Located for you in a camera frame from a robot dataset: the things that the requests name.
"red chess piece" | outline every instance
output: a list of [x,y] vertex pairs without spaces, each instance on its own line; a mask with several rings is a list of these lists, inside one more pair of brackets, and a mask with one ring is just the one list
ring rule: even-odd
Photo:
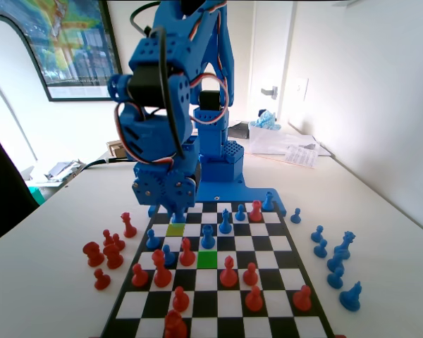
[[254,285],[251,292],[246,295],[245,303],[247,308],[253,312],[257,312],[262,308],[263,299],[260,296],[260,289],[257,285]]
[[243,280],[249,286],[256,285],[259,276],[255,272],[255,264],[247,264],[247,270],[243,273]]
[[122,251],[122,249],[125,248],[125,242],[119,239],[118,234],[113,235],[113,243],[118,247],[119,251]]
[[152,260],[157,267],[157,272],[154,276],[154,283],[157,287],[165,287],[171,282],[172,273],[164,267],[164,254],[163,251],[157,249],[152,254]]
[[104,240],[104,246],[110,245],[110,244],[114,244],[113,239],[111,238],[110,235],[110,231],[105,229],[104,230],[104,236],[105,236],[105,240]]
[[130,224],[130,213],[123,213],[121,215],[122,221],[125,223],[125,230],[124,230],[124,236],[127,238],[132,238],[136,235],[136,227],[133,227]]
[[92,268],[102,264],[105,259],[104,254],[100,252],[100,246],[96,242],[86,244],[83,247],[83,253],[89,258],[87,264]]
[[182,239],[183,252],[180,254],[180,263],[183,266],[190,266],[195,262],[196,254],[191,251],[191,243],[188,238]]
[[141,269],[141,264],[136,263],[133,267],[133,277],[132,277],[132,284],[135,285],[136,287],[143,287],[146,283],[147,280],[149,279],[149,274],[147,273],[147,271],[144,271],[143,269]]
[[260,220],[262,220],[262,213],[260,212],[261,208],[262,208],[261,201],[252,202],[252,211],[249,214],[249,219],[252,222],[260,222]]
[[230,256],[226,257],[224,261],[225,270],[221,271],[219,275],[219,280],[221,284],[225,287],[232,287],[238,281],[237,273],[232,269],[233,268],[233,258]]
[[182,287],[176,287],[174,294],[176,296],[174,297],[172,306],[176,311],[183,312],[187,309],[188,304],[190,303],[190,297],[188,297],[188,295],[183,291]]
[[164,338],[186,338],[187,335],[188,329],[180,313],[169,311],[164,318]]
[[124,262],[124,257],[119,254],[119,249],[115,244],[105,246],[104,254],[108,260],[106,266],[112,270],[119,268]]
[[301,287],[301,291],[295,292],[293,294],[293,304],[298,310],[308,311],[312,307],[312,302],[310,301],[310,288],[307,285]]
[[108,275],[104,275],[102,269],[96,269],[94,271],[94,276],[97,278],[94,283],[96,289],[103,290],[110,285],[111,278]]

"blue chess piece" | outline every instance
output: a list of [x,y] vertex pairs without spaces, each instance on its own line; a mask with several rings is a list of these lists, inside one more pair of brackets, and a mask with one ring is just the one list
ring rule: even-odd
[[228,222],[227,209],[224,209],[223,211],[223,221],[219,225],[219,231],[221,232],[221,234],[228,234],[230,231],[232,231],[232,225]]
[[235,218],[240,222],[246,219],[245,207],[242,204],[238,206],[238,212],[235,214]]
[[342,291],[340,296],[341,305],[345,306],[345,308],[349,311],[357,311],[360,309],[360,302],[359,302],[359,295],[362,292],[362,287],[360,286],[360,282],[354,284],[349,291]]
[[320,243],[313,248],[313,252],[315,255],[317,255],[320,258],[324,258],[327,256],[327,251],[324,248],[327,245],[327,241],[325,239],[322,239]]
[[160,245],[160,238],[155,237],[155,232],[153,229],[148,229],[147,236],[149,239],[146,242],[146,246],[149,250],[155,250]]
[[213,238],[213,227],[210,224],[204,225],[202,228],[202,234],[204,236],[200,240],[200,244],[202,244],[205,249],[213,248],[215,242]]
[[272,192],[266,193],[265,201],[262,204],[262,209],[264,211],[273,211],[274,210],[273,193]]
[[334,289],[340,289],[343,286],[343,281],[341,276],[343,276],[344,269],[336,268],[334,273],[329,273],[327,276],[327,282],[331,285]]
[[323,235],[321,234],[323,232],[323,227],[321,225],[317,226],[317,231],[313,232],[310,235],[310,238],[313,242],[319,243],[323,239]]
[[290,220],[295,223],[295,224],[299,224],[301,222],[301,217],[299,217],[299,214],[301,212],[301,209],[296,208],[295,209],[295,214],[291,215]]
[[170,266],[176,260],[176,255],[171,252],[171,248],[169,248],[168,244],[163,245],[163,252],[164,252],[164,266]]

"table surface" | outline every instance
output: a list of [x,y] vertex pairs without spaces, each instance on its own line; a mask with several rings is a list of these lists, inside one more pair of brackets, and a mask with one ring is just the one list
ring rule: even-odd
[[[130,188],[132,167],[86,170],[0,239],[0,338],[100,335],[149,222]],[[243,172],[249,187],[277,189],[287,217],[301,208],[299,225],[287,220],[290,233],[336,334],[423,337],[422,229],[330,157],[308,169],[246,154]],[[98,292],[82,248],[90,241],[102,245],[104,229],[122,234],[124,211],[138,234],[125,240],[124,264],[105,268],[111,284]],[[313,254],[310,234],[317,225],[328,241],[326,259],[346,230],[356,234],[342,288],[361,281],[356,313],[340,305],[340,291],[326,282],[326,259]]]

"green square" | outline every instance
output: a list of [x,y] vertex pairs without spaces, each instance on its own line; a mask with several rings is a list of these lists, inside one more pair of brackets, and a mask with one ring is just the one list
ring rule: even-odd
[[218,268],[218,251],[204,250],[197,253],[198,269],[217,269]]
[[185,230],[185,223],[171,223],[168,225],[166,236],[183,236]]

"chessboard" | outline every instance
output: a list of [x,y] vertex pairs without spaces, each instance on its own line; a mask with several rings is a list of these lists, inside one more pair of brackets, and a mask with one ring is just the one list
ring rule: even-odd
[[[245,207],[246,217],[238,221],[238,205]],[[143,287],[133,286],[132,269],[128,271],[102,338],[161,338],[164,318],[173,308],[174,289],[181,286],[190,298],[188,308],[181,313],[188,328],[188,337],[335,337],[319,303],[307,271],[295,248],[288,226],[274,204],[273,212],[262,209],[262,219],[252,222],[248,214],[251,201],[196,203],[185,214],[185,223],[171,224],[166,209],[160,207],[152,216],[148,228],[160,238],[161,249],[169,244],[176,256],[168,269],[172,279],[168,286],[154,284],[153,251],[146,247],[147,234],[131,264],[139,263],[149,273]],[[219,232],[222,211],[229,211],[232,231]],[[204,249],[200,244],[202,228],[213,227],[215,245]],[[195,262],[188,267],[178,259],[182,238],[190,240]],[[231,288],[220,283],[224,261],[231,256],[238,282]],[[249,263],[255,263],[263,307],[252,312],[245,305],[251,287],[243,282]],[[310,287],[312,307],[307,312],[293,305],[293,294],[303,285]]]

